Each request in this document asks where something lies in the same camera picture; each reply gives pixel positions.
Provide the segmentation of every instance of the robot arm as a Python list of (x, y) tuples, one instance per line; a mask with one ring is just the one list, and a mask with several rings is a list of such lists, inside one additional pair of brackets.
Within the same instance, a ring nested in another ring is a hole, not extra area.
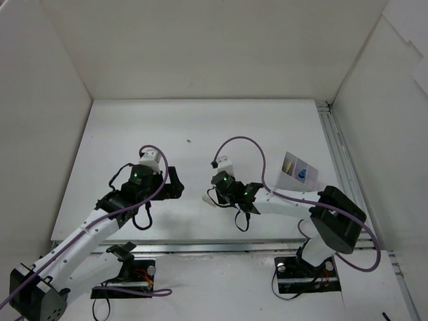
[[(11, 272), (11, 294), (30, 277), (33, 280), (12, 298), (12, 307), (29, 321), (56, 321), (62, 317), (68, 304), (94, 286), (106, 280), (126, 277), (134, 259), (130, 252), (135, 245), (131, 243), (113, 245), (93, 263), (80, 265), (101, 242), (137, 215), (138, 208), (103, 219), (92, 227), (94, 221), (144, 201), (162, 186), (164, 178), (159, 170), (159, 160), (160, 154), (156, 150), (145, 152), (137, 165), (129, 164), (132, 166), (130, 178), (121, 189), (113, 187), (113, 191), (97, 202), (88, 218), (59, 246), (31, 267), (21, 264), (15, 268)], [(184, 190), (175, 167), (168, 170), (171, 182), (163, 186), (154, 201), (178, 199)], [(146, 210), (149, 208), (150, 202), (146, 203)], [(65, 252), (34, 277), (36, 271), (65, 248)]]
[(233, 176), (233, 166), (226, 157), (217, 159), (217, 174), (211, 180), (220, 204), (230, 204), (251, 214), (280, 214), (309, 220), (315, 224), (318, 235), (308, 240), (298, 251), (298, 259), (312, 268), (318, 268), (334, 253), (351, 254), (358, 241), (361, 226), (353, 220), (329, 210), (304, 203), (296, 203), (275, 196), (272, 191), (295, 199), (326, 203), (341, 208), (362, 222), (366, 215), (336, 187), (328, 186), (322, 192), (295, 192), (266, 190), (261, 183), (244, 185)]

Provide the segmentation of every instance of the black wire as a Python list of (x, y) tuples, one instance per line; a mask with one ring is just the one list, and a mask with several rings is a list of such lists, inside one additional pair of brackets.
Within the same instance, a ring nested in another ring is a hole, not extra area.
[(126, 164), (126, 165), (123, 165), (122, 167), (120, 167), (120, 169), (119, 169), (119, 171), (112, 177), (112, 179), (110, 179), (110, 182), (108, 182), (108, 186), (113, 190), (113, 191), (115, 191), (116, 190), (116, 187), (114, 187), (113, 186), (113, 182), (114, 182), (114, 180), (117, 178), (117, 176), (119, 176), (119, 174), (120, 174), (120, 172), (122, 171), (122, 169), (124, 169), (125, 167), (128, 167), (128, 166), (130, 166), (130, 167), (132, 167), (132, 166), (134, 166), (134, 164), (132, 164), (132, 163), (128, 163), (128, 164)]
[(218, 204), (216, 201), (214, 201), (214, 199), (211, 197), (211, 195), (209, 194), (209, 191), (212, 191), (214, 189), (214, 187), (212, 189), (207, 189), (207, 195), (210, 198), (210, 200), (212, 200), (212, 202), (215, 204), (215, 206), (217, 207), (221, 207), (222, 209), (227, 209), (230, 207), (234, 207), (233, 205), (229, 204), (229, 205), (222, 205), (222, 204)]
[(150, 214), (150, 208), (151, 208), (151, 204), (150, 202), (146, 203), (146, 212), (147, 212), (147, 217), (148, 217), (148, 225), (141, 227), (137, 224), (135, 216), (132, 217), (132, 224), (134, 224), (136, 229), (139, 229), (140, 231), (146, 231), (147, 229), (150, 229), (153, 225), (153, 219), (152, 219), (152, 215)]
[[(101, 283), (101, 286), (107, 286), (107, 283), (108, 282)], [(107, 317), (103, 321), (107, 321), (107, 319), (110, 317), (110, 313), (112, 311), (112, 306), (110, 305), (110, 299), (108, 298), (107, 291), (105, 291), (105, 295), (106, 295), (105, 300), (107, 301), (107, 306), (108, 306), (108, 314), (107, 314)], [(96, 303), (96, 300), (98, 300), (98, 299), (95, 299), (94, 302), (92, 303), (92, 317), (94, 318), (95, 321), (100, 321), (96, 317), (96, 315), (95, 315), (95, 303)]]
[[(305, 294), (306, 293), (306, 291), (305, 290), (302, 290), (301, 292), (299, 292), (299, 293), (296, 293), (296, 294), (294, 294), (294, 296), (292, 296), (291, 298), (283, 298), (282, 296), (279, 296), (278, 294), (276, 294), (276, 292), (275, 292), (275, 290), (274, 290), (274, 281), (275, 281), (275, 277), (276, 277), (276, 269), (275, 269), (275, 272), (274, 272), (274, 276), (272, 276), (272, 282), (271, 282), (271, 286), (272, 286), (272, 292), (275, 294), (275, 296), (277, 297), (277, 298), (279, 298), (279, 299), (281, 299), (281, 300), (285, 300), (285, 301), (291, 301), (291, 300), (293, 300), (293, 299), (296, 299), (296, 298), (298, 298), (299, 296), (301, 296), (302, 294)], [(320, 276), (319, 275), (317, 275), (311, 282), (309, 282), (308, 284), (307, 284), (307, 286), (311, 286), (312, 284), (314, 284), (315, 282), (316, 282), (316, 280), (319, 278)]]
[(241, 232), (246, 232), (249, 229), (249, 218), (250, 218), (250, 214), (249, 213), (245, 213), (245, 219), (247, 220), (247, 226), (245, 227), (245, 229), (242, 229), (238, 226), (238, 224), (236, 223), (236, 220), (239, 216), (239, 214), (241, 213), (241, 211), (238, 211), (238, 213), (236, 213), (235, 215), (235, 226), (238, 228), (238, 230), (240, 230)]

